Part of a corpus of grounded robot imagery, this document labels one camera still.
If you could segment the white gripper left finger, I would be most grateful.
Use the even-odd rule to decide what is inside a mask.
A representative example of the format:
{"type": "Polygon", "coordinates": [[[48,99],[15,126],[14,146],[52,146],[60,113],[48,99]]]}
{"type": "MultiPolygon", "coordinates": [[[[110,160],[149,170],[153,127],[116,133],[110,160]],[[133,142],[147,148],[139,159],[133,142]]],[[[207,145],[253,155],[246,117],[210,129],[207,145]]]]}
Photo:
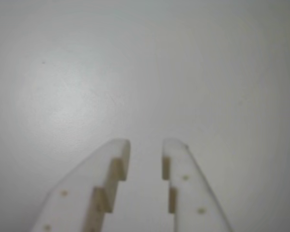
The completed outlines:
{"type": "Polygon", "coordinates": [[[96,149],[50,191],[33,232],[100,232],[128,175],[131,144],[117,138],[96,149]]]}

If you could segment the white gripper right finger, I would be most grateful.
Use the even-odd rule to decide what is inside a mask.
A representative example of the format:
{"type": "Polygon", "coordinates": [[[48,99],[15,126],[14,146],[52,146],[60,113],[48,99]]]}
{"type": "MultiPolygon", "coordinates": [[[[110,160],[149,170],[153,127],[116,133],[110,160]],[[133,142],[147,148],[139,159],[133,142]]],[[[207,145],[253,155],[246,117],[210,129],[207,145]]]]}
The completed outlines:
{"type": "Polygon", "coordinates": [[[176,232],[231,232],[232,227],[187,144],[162,144],[162,178],[169,182],[169,213],[176,232]]]}

